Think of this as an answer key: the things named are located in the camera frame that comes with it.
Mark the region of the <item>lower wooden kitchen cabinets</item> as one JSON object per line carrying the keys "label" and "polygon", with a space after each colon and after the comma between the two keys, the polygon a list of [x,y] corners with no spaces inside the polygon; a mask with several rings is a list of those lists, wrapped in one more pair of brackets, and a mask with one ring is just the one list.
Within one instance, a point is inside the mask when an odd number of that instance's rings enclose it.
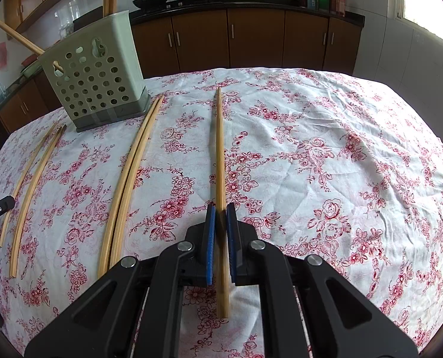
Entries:
{"label": "lower wooden kitchen cabinets", "polygon": [[285,67],[352,74],[363,28],[270,8],[206,10],[131,24],[150,78],[215,68]]}

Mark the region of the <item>black kitchen countertop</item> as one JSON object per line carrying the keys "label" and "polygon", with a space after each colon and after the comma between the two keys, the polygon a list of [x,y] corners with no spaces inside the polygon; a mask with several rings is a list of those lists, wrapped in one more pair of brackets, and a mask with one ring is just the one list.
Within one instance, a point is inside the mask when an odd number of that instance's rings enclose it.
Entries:
{"label": "black kitchen countertop", "polygon": [[[327,18],[339,18],[350,24],[365,27],[365,16],[354,13],[347,10],[345,16],[339,16],[329,13],[324,10],[310,10],[305,7],[301,7],[298,0],[174,0],[165,2],[161,8],[154,8],[153,10],[137,9],[129,13],[129,19],[131,24],[142,24],[152,19],[163,18],[168,16],[181,15],[185,13],[193,13],[206,10],[223,10],[231,8],[270,8],[281,10],[298,11],[303,14],[322,16]],[[93,23],[94,21],[102,18],[102,6],[90,10],[79,18],[75,19],[74,31],[85,27]],[[12,84],[16,84],[14,90],[7,89],[4,94],[0,94],[0,108],[15,95],[21,87],[26,85],[26,80],[29,78],[18,77]]]}

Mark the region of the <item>green and red basins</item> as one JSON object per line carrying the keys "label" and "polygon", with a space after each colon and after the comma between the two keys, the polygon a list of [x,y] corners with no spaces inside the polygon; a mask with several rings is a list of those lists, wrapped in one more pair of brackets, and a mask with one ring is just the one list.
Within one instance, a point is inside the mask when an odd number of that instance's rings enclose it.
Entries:
{"label": "green and red basins", "polygon": [[21,65],[23,66],[23,70],[22,70],[21,74],[25,78],[32,77],[34,74],[36,74],[37,72],[39,72],[42,69],[41,63],[38,61],[38,57],[37,57],[37,55],[35,55],[35,53],[33,53],[28,58],[26,58],[21,63]]}

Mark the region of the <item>floral red white tablecloth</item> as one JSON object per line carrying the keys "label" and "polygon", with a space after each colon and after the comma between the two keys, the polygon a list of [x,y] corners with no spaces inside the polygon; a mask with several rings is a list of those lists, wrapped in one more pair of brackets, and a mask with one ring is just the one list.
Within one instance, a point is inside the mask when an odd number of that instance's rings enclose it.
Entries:
{"label": "floral red white tablecloth", "polygon": [[[425,348],[443,323],[443,143],[391,88],[344,74],[267,68],[152,78],[164,95],[145,148],[122,254],[160,254],[214,198],[214,96],[223,97],[226,198],[288,256],[318,254]],[[16,197],[66,125],[34,191],[10,277],[18,221],[0,247],[2,332],[18,352],[96,280],[103,234],[142,119],[85,132],[57,109],[0,150],[0,199],[47,130]],[[0,221],[0,234],[3,221]]]}

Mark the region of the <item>green perforated utensil holder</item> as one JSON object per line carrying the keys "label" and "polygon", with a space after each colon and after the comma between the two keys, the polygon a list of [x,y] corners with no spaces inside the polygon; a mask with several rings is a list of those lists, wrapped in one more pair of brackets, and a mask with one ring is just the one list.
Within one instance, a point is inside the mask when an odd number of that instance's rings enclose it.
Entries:
{"label": "green perforated utensil holder", "polygon": [[38,60],[78,132],[148,110],[150,95],[127,10],[72,33]]}

